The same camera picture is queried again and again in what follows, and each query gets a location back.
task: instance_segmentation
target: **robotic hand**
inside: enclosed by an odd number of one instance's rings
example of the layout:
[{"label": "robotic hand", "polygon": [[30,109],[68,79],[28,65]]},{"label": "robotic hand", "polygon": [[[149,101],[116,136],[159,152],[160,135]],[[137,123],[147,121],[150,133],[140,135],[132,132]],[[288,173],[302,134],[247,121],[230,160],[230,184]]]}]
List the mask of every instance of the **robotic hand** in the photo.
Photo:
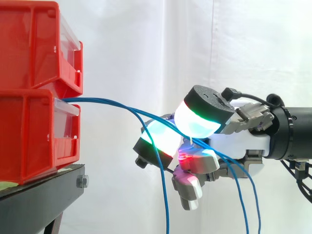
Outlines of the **robotic hand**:
[{"label": "robotic hand", "polygon": [[[239,101],[239,98],[256,102]],[[264,101],[230,88],[220,94],[196,85],[175,113],[162,118],[190,137],[190,140],[184,138],[180,146],[181,137],[175,131],[156,120],[147,122],[164,169],[173,173],[173,186],[185,210],[198,207],[201,187],[206,181],[233,178],[227,164],[213,150],[194,145],[192,137],[202,139],[215,150],[235,159],[251,176],[263,168],[263,158],[280,160],[312,203],[311,194],[306,192],[311,190],[302,182],[310,176],[312,108],[285,108],[282,99],[275,94]],[[139,154],[138,166],[158,166],[145,132],[134,150]],[[177,150],[179,165],[172,171],[168,166]],[[231,166],[238,178],[247,178],[237,165],[231,163]]]}]

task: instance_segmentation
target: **red storage drawer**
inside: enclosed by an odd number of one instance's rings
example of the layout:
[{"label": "red storage drawer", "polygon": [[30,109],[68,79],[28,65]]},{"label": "red storage drawer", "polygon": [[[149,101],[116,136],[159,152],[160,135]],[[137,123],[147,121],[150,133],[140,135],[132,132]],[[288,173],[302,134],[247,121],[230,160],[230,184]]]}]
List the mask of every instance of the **red storage drawer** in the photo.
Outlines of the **red storage drawer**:
[{"label": "red storage drawer", "polygon": [[0,181],[25,182],[79,160],[80,107],[48,90],[0,90]]},{"label": "red storage drawer", "polygon": [[0,1],[0,88],[82,94],[82,43],[52,1]]}]

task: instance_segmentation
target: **led light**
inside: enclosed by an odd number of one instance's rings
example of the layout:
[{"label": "led light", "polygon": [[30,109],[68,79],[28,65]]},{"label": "led light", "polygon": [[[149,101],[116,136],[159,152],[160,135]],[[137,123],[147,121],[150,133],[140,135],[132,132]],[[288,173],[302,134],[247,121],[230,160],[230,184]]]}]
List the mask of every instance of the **led light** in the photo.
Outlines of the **led light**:
[{"label": "led light", "polygon": [[[181,136],[178,133],[156,120],[151,122],[147,128],[154,140],[155,146],[159,150],[170,156],[176,154],[181,143]],[[141,138],[150,144],[152,143],[145,131]]]},{"label": "led light", "polygon": [[185,102],[182,102],[175,112],[175,125],[182,133],[193,138],[207,138],[221,126],[196,115]]}]

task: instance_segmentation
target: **bolt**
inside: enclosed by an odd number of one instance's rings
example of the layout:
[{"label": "bolt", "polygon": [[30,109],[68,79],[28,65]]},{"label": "bolt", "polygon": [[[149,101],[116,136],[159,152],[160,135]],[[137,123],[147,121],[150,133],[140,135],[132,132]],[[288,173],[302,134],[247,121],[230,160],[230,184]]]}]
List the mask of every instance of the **bolt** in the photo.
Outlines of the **bolt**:
[{"label": "bolt", "polygon": [[89,176],[88,175],[79,175],[77,178],[77,187],[78,188],[87,188],[89,185]]}]

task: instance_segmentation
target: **metal table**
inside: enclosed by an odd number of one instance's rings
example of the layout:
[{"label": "metal table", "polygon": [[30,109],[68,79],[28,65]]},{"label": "metal table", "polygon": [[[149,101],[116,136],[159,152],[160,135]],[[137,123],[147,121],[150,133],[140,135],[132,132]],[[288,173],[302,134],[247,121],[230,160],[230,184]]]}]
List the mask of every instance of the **metal table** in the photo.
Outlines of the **metal table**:
[{"label": "metal table", "polygon": [[0,234],[59,233],[63,211],[80,197],[88,178],[82,164],[50,177],[0,191]]}]

